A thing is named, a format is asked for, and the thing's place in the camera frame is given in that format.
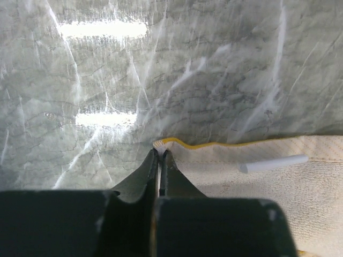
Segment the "cream yellow striped towel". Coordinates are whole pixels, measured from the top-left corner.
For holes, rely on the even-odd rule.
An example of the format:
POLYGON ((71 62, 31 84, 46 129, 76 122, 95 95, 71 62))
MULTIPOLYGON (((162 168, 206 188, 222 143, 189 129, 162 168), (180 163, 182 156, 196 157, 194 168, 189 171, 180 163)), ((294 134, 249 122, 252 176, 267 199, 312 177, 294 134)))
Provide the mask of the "cream yellow striped towel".
POLYGON ((298 250, 342 256, 342 137, 312 135, 238 145, 153 144, 205 195, 266 198, 286 214, 298 250))

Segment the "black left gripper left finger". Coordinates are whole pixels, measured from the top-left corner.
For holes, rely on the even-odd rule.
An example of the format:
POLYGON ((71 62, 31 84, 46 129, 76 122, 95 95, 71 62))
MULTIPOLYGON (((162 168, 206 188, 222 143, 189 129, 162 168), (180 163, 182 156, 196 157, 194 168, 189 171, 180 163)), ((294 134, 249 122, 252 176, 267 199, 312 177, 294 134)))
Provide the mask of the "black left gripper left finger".
POLYGON ((158 153, 107 190, 1 192, 1 256, 150 256, 158 153))

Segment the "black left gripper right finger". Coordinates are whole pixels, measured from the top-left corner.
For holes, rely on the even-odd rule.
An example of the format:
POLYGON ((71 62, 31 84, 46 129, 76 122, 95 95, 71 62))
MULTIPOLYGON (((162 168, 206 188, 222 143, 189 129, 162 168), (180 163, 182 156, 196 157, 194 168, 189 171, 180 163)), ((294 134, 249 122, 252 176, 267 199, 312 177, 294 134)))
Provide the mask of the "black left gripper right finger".
POLYGON ((286 217, 259 198, 210 198, 181 173, 170 151, 161 164, 156 256, 296 256, 286 217))

